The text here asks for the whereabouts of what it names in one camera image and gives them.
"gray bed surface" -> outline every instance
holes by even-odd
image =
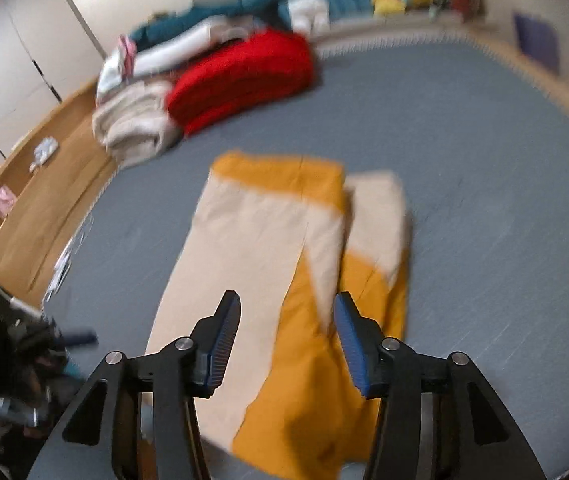
[[[86,372],[111,350],[144,352],[209,165],[237,148],[395,171],[414,217],[407,343],[467,352],[548,477],[569,468],[569,119],[466,44],[324,60],[312,91],[119,173],[46,306],[63,328],[97,330],[100,347],[76,354]],[[217,478],[265,478],[211,453]]]

